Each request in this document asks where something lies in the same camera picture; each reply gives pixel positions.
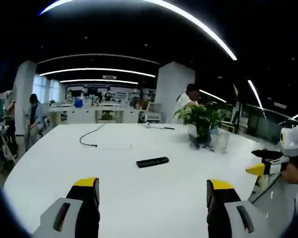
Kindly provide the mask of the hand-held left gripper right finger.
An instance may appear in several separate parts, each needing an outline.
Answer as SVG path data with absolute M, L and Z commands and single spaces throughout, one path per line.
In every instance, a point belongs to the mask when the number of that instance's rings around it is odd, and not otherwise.
M 210 238 L 263 238 L 265 217 L 248 200 L 242 201 L 233 186 L 207 180 L 207 224 Z

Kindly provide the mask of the person's right hand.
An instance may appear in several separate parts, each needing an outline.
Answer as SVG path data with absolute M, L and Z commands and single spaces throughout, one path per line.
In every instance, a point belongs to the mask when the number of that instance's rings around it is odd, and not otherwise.
M 292 163 L 288 163 L 286 169 L 281 172 L 285 181 L 290 184 L 298 184 L 298 168 Z

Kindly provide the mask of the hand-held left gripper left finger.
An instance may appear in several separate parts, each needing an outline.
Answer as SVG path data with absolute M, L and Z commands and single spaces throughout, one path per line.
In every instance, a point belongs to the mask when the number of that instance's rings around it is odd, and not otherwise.
M 99 179 L 75 182 L 65 198 L 58 198 L 40 216 L 34 238 L 97 238 L 99 233 Z

